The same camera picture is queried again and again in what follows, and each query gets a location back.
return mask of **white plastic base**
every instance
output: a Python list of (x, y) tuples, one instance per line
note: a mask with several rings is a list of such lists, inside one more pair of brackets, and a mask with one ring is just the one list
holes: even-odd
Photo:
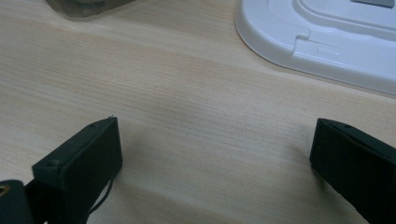
[(241, 0), (236, 28), (272, 63), (396, 95), (396, 9), (348, 0)]

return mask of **wooden table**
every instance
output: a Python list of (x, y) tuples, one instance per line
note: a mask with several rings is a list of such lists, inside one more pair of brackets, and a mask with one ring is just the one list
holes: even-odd
[(265, 61), (237, 0), (140, 0), (85, 20), (0, 7), (0, 179), (119, 118), (123, 168), (89, 223), (366, 223), (308, 160), (317, 118), (396, 147), (396, 97)]

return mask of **white plastic stand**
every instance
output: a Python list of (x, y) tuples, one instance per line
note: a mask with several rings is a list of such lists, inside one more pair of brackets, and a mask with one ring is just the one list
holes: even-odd
[(396, 10), (348, 0), (241, 0), (236, 28), (284, 67), (396, 94)]

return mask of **black object edge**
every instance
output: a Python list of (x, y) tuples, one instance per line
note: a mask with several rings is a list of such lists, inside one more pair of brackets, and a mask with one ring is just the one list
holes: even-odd
[[(0, 182), (0, 223), (86, 223), (122, 166), (117, 118), (85, 127), (33, 166), (35, 179)], [(94, 206), (108, 183), (105, 197)]]
[(345, 123), (318, 119), (310, 161), (370, 223), (396, 223), (394, 147)]

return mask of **wood grain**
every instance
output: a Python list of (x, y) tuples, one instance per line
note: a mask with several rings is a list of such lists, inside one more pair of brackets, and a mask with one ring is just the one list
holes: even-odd
[(124, 166), (89, 223), (366, 223), (310, 168), (317, 118), (396, 147), (394, 96), (271, 64), (236, 0), (134, 1), (70, 20), (0, 7), (0, 179), (119, 118)]

